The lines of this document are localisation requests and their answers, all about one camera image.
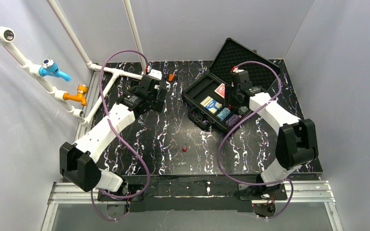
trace cable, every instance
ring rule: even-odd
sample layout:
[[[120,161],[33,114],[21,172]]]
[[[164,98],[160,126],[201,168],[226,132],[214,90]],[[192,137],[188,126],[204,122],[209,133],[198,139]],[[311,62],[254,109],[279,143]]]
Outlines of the cable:
[[[109,116],[109,112],[108,112],[108,108],[107,108],[107,103],[106,103],[106,99],[104,97],[104,94],[103,94],[103,86],[102,86],[102,83],[103,83],[103,74],[104,74],[104,68],[106,66],[106,64],[108,63],[108,61],[110,61],[111,58],[113,58],[114,56],[120,54],[120,53],[124,53],[124,52],[134,52],[134,53],[137,53],[141,56],[144,57],[145,59],[145,62],[148,64],[148,60],[147,58],[145,57],[144,54],[142,54],[141,52],[139,51],[134,51],[134,50],[122,50],[122,51],[118,51],[114,54],[112,54],[110,57],[108,57],[106,59],[106,61],[104,61],[103,65],[101,66],[101,69],[100,69],[100,81],[98,81],[99,83],[99,88],[100,88],[100,96],[101,96],[101,100],[103,101],[103,107],[104,107],[104,112],[106,113],[106,116]],[[99,191],[104,194],[104,195],[107,195],[111,198],[114,198],[114,199],[127,199],[127,198],[133,198],[133,197],[136,197],[138,195],[141,195],[149,186],[149,183],[151,181],[151,175],[149,173],[149,170],[148,170],[148,167],[147,165],[145,164],[144,160],[141,158],[141,156],[134,150],[133,147],[131,147],[120,135],[119,133],[115,130],[115,128],[113,127],[113,124],[111,123],[110,119],[107,119],[108,120],[108,125],[110,125],[110,128],[111,130],[114,132],[114,134],[117,136],[117,138],[138,158],[138,160],[141,162],[141,164],[143,165],[144,169],[145,169],[145,172],[146,172],[146,176],[147,176],[147,180],[146,180],[146,184],[144,186],[144,188],[142,190],[140,190],[139,192],[137,193],[134,193],[132,195],[129,195],[129,196],[117,196],[117,195],[113,195],[113,194],[110,194],[102,189],[99,189]]]
[[[117,221],[117,220],[120,220],[121,218],[125,217],[129,212],[125,213],[124,215],[122,215],[121,217],[119,218],[108,218],[106,216],[104,216],[103,214],[100,213],[100,211],[98,210],[97,206],[95,205],[94,203],[94,199],[93,199],[93,190],[91,190],[90,192],[90,197],[92,199],[92,205],[93,205],[93,208],[95,209],[95,211],[97,212],[97,214],[99,216],[101,216],[101,218],[103,218],[104,220],[108,220],[108,221]]]
[[[276,77],[277,79],[277,85],[278,85],[278,91],[277,93],[269,100],[269,102],[273,101],[274,99],[276,99],[276,97],[278,95],[281,94],[281,80],[280,78],[278,77],[278,75],[276,74],[276,72],[271,68],[269,67],[268,65],[266,64],[263,64],[263,63],[260,63],[260,62],[257,62],[257,61],[246,61],[246,62],[243,62],[243,63],[240,63],[238,65],[236,65],[232,70],[234,70],[235,68],[239,68],[240,66],[242,65],[245,65],[245,64],[258,64],[258,65],[261,65],[261,66],[264,66],[266,67],[267,69],[269,69],[273,75]],[[226,176],[228,177],[229,179],[235,181],[236,183],[239,183],[239,184],[246,184],[246,185],[251,185],[251,186],[262,186],[262,185],[268,185],[268,184],[280,184],[280,183],[283,183],[284,180],[276,180],[276,181],[271,181],[271,182],[265,182],[265,183],[250,183],[250,182],[245,182],[245,181],[241,181],[241,180],[238,180],[236,178],[233,178],[231,177],[226,171],[225,169],[223,168],[222,164],[221,164],[221,160],[220,160],[220,155],[221,155],[221,150],[225,144],[225,141],[229,138],[230,135],[232,135],[232,133],[240,126],[242,125],[244,122],[246,122],[248,119],[252,118],[252,116],[254,116],[255,114],[257,114],[260,110],[262,110],[263,108],[265,108],[269,103],[266,103],[266,104],[263,104],[262,106],[260,106],[258,109],[256,109],[254,112],[250,113],[249,115],[247,115],[244,119],[242,119],[239,123],[237,123],[227,134],[226,136],[223,138],[221,144],[219,145],[219,148],[218,148],[218,151],[216,153],[216,162],[217,162],[217,165],[220,169],[220,171]],[[273,216],[269,217],[269,218],[274,218],[276,216],[278,216],[281,212],[283,212],[287,206],[289,205],[290,201],[291,201],[291,198],[292,198],[292,195],[293,195],[293,183],[290,179],[286,179],[287,181],[290,182],[290,185],[291,185],[291,194],[290,194],[290,198],[289,200],[287,201],[287,203],[284,205],[284,207],[281,209],[280,212],[274,214]]]

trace black table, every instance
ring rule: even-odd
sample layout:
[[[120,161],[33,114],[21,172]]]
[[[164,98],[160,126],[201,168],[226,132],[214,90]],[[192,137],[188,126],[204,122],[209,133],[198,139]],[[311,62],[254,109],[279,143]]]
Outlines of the black table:
[[[283,60],[271,60],[281,68],[282,94],[278,103],[292,114],[303,118],[289,74]],[[182,100],[182,90],[208,70],[211,61],[153,62],[152,68],[163,74],[175,74],[166,97],[165,110],[149,112],[128,126],[121,136],[143,157],[152,175],[209,175],[221,174],[216,164],[216,151],[224,134],[216,129],[202,131],[187,117],[188,106]],[[139,63],[108,64],[124,71],[141,72]],[[111,78],[103,77],[103,88]],[[106,97],[111,110],[118,96],[130,85],[127,77],[119,78]],[[277,91],[274,83],[270,95]],[[104,117],[101,106],[95,114],[93,126]],[[275,159],[276,133],[258,115],[252,117],[232,137],[222,152],[223,166],[229,174],[258,174]],[[141,163],[115,139],[105,150],[97,165],[121,175],[145,175]],[[322,173],[318,160],[302,167],[300,173]]]

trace valve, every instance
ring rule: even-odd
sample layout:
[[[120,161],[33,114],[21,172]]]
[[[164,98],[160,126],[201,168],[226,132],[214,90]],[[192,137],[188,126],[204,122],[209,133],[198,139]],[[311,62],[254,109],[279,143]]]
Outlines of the valve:
[[[45,59],[42,62],[42,67],[39,69],[39,74],[41,76],[53,76],[66,80],[69,82],[71,77],[59,70],[57,63],[53,59]]]
[[[77,94],[76,95],[71,95],[71,94],[66,92],[66,93],[63,94],[63,99],[64,100],[73,100],[73,101],[76,101],[76,102],[81,102],[81,105],[86,106],[87,105],[87,100],[86,100],[86,97],[84,97],[84,95],[87,94],[88,92],[89,92],[89,88],[84,84],[80,84],[77,87]]]

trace orange valve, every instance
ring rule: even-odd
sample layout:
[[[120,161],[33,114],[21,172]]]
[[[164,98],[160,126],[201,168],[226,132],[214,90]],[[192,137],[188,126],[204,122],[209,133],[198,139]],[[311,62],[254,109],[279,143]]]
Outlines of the orange valve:
[[[66,93],[63,94],[63,99],[64,100],[73,100],[73,101],[76,101],[76,102],[81,102],[81,105],[86,106],[87,105],[87,100],[86,100],[86,97],[84,97],[84,95],[87,94],[87,92],[89,92],[89,88],[84,84],[80,84],[77,87],[77,94],[76,95],[71,95],[71,94],[66,92]]]

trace blue faucet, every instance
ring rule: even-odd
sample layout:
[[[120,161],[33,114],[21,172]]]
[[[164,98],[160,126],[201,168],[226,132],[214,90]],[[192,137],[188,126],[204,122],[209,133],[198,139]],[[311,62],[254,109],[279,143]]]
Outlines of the blue faucet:
[[[71,77],[59,70],[57,63],[53,59],[43,60],[42,67],[39,69],[39,74],[41,76],[53,76],[58,78],[63,78],[67,82],[71,80]]]

